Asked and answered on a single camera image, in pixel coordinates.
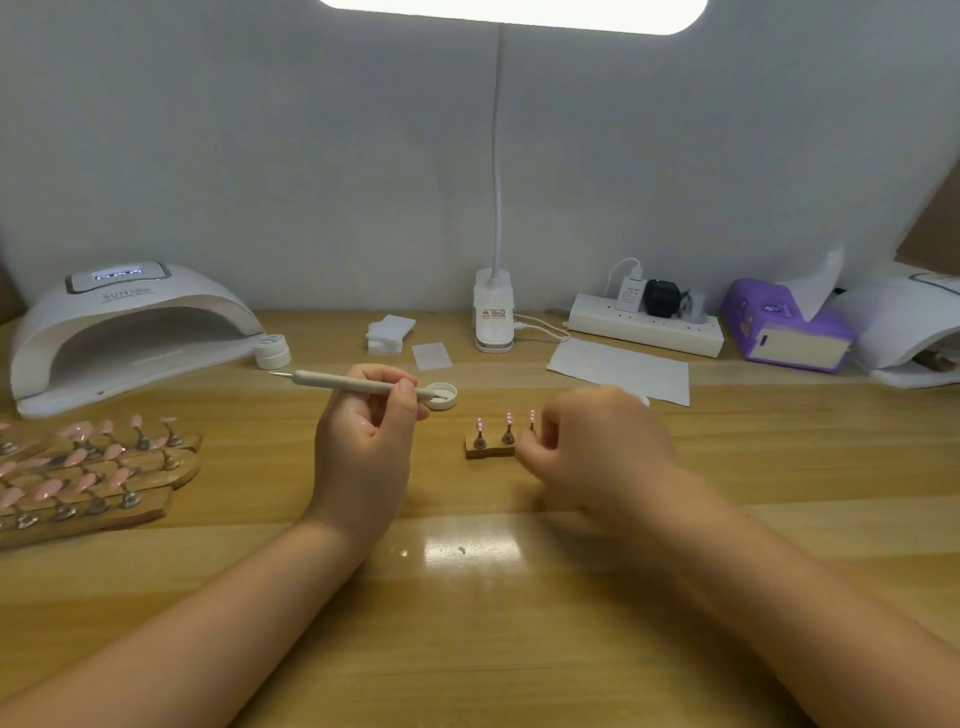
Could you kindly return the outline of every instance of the white paper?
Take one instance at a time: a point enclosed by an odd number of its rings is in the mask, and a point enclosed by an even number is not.
[[[638,397],[690,406],[690,374],[685,361],[569,339],[557,347],[546,368],[597,384],[615,384]]]
[[[411,347],[414,359],[417,360],[417,369],[425,372],[428,369],[445,369],[452,367],[450,355],[446,353],[443,344],[417,344]]]
[[[371,341],[367,346],[367,353],[373,356],[387,353],[403,353],[403,345],[382,344],[378,341]]]
[[[417,323],[416,319],[405,319],[401,316],[385,316],[383,321],[376,321],[367,327],[367,339],[370,341],[403,341],[403,337],[410,333],[410,329]]]
[[[828,253],[824,261],[809,276],[803,276],[798,279],[781,280],[780,285],[785,285],[793,294],[793,300],[797,302],[801,316],[805,321],[809,321],[817,315],[827,297],[837,287],[837,279],[840,278],[840,272],[843,270],[844,252],[843,248]]]

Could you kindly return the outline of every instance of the wooden desk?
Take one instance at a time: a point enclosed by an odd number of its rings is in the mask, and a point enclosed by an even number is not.
[[[807,725],[660,575],[627,570],[615,546],[562,538],[532,513],[516,461],[464,458],[477,416],[539,408],[576,383],[544,369],[554,345],[482,354],[466,316],[417,319],[404,354],[376,360],[413,371],[411,344],[445,342],[456,365],[423,380],[453,382],[459,403],[420,425],[400,520],[239,724]],[[334,373],[366,358],[371,320],[262,315],[297,366]],[[692,362],[692,406],[653,404],[690,467],[960,644],[960,387],[902,392],[732,352],[645,351]],[[326,399],[242,362],[57,418],[178,415],[204,433],[204,464],[163,521],[0,553],[0,695],[117,637],[292,520]],[[105,699],[121,683],[106,677]]]

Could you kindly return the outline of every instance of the white cable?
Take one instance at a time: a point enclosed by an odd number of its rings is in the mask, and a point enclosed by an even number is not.
[[[536,316],[524,316],[522,313],[515,313],[514,318],[526,319],[527,321],[536,321],[538,324],[542,324],[547,328],[552,328],[553,330],[559,332],[560,335],[565,336],[566,338],[570,338],[570,334],[568,334],[564,329],[560,327],[555,327],[553,324],[547,324],[543,319],[538,319]]]
[[[514,329],[515,329],[515,330],[520,330],[520,329],[522,329],[522,328],[535,328],[537,331],[542,331],[543,333],[547,334],[548,336],[553,336],[553,338],[557,339],[557,340],[560,341],[560,342],[569,341],[571,338],[573,338],[573,337],[570,336],[570,334],[568,334],[568,333],[565,333],[565,334],[563,334],[563,335],[560,335],[560,334],[558,334],[558,333],[554,333],[553,331],[551,331],[551,330],[548,329],[548,328],[539,327],[539,326],[537,326],[536,324],[523,324],[523,323],[521,323],[520,321],[517,321],[517,322],[514,323]]]
[[[631,260],[637,265],[640,264],[640,261],[637,260],[635,257],[625,257],[619,263],[616,263],[613,265],[613,267],[610,269],[610,274],[607,276],[607,285],[603,287],[603,296],[601,296],[600,298],[607,298],[607,291],[610,290],[610,281],[613,280],[613,273],[616,271],[616,269],[619,268],[624,263],[629,262]]]
[[[506,45],[507,28],[500,24],[496,42],[496,81],[493,86],[493,131],[491,147],[493,155],[493,269],[491,278],[500,275],[500,249],[503,247],[503,195],[500,189],[500,84],[503,80],[503,49]]]

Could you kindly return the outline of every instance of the power strip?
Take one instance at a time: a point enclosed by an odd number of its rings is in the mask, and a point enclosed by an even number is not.
[[[714,359],[723,347],[723,331],[715,316],[709,316],[705,324],[688,324],[681,319],[618,311],[615,303],[614,299],[577,294],[570,320],[564,325],[571,331],[609,336],[675,352],[697,353]]]

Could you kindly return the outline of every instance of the right hand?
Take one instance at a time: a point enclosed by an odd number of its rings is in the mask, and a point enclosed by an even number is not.
[[[522,430],[516,459],[546,496],[618,531],[654,527],[691,480],[660,418],[618,387],[564,392],[543,408],[540,437]]]

